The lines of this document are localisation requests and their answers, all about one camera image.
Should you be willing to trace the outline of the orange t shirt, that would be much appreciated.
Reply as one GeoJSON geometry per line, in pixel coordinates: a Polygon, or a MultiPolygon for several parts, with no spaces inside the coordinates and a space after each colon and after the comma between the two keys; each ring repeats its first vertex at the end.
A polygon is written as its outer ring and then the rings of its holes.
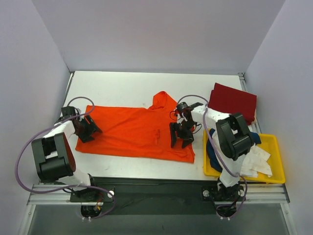
{"type": "Polygon", "coordinates": [[[76,151],[86,154],[144,157],[193,163],[191,145],[182,148],[178,139],[171,147],[170,112],[176,101],[165,91],[154,95],[149,108],[87,106],[91,118],[102,130],[94,140],[77,141],[76,151]]]}

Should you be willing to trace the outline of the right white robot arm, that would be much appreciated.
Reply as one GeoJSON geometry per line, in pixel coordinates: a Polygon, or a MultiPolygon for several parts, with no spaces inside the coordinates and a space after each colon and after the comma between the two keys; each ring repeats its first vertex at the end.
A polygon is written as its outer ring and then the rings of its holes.
{"type": "Polygon", "coordinates": [[[197,124],[201,124],[207,134],[209,130],[215,130],[208,138],[222,167],[219,176],[222,184],[217,187],[217,195],[223,200],[229,199],[234,194],[233,186],[240,180],[243,161],[255,144],[243,115],[222,113],[199,102],[190,106],[182,102],[176,106],[174,113],[179,118],[170,123],[172,148],[177,139],[182,140],[182,148],[191,145],[194,141],[193,128],[197,124]]]}

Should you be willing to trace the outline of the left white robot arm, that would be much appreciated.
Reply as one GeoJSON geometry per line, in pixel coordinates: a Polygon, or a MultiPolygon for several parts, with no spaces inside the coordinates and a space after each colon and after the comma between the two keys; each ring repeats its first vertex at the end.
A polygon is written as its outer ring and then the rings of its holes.
{"type": "Polygon", "coordinates": [[[82,143],[95,140],[102,133],[90,115],[79,116],[73,106],[61,109],[61,117],[46,135],[31,142],[37,174],[42,182],[60,182],[81,186],[81,195],[92,202],[98,198],[99,190],[94,186],[90,174],[76,166],[68,139],[76,135],[82,143]]]}

